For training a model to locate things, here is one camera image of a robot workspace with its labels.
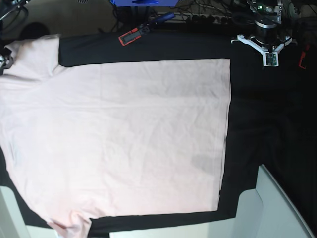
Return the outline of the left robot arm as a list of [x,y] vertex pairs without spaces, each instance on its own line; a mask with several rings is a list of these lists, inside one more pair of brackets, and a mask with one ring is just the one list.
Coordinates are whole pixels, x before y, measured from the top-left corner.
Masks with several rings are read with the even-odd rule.
[[293,38],[282,26],[283,3],[280,0],[248,0],[249,12],[234,12],[231,20],[236,26],[250,28],[252,34],[238,34],[231,43],[240,42],[262,56],[264,67],[278,67],[279,54]]

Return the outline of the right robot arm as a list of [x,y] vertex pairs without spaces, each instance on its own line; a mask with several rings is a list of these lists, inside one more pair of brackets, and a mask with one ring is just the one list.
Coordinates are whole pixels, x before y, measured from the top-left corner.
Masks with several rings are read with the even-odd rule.
[[[17,26],[26,21],[29,16],[29,11],[25,7],[29,3],[29,0],[1,0],[0,1],[0,37],[11,31],[14,31],[15,27],[9,30],[9,27],[18,19],[20,13],[24,13],[24,17]],[[16,12],[13,20],[6,26],[3,26],[3,21],[11,13]],[[0,75],[3,75],[5,69],[11,68],[13,65],[12,51],[4,45],[2,39],[0,39]]]

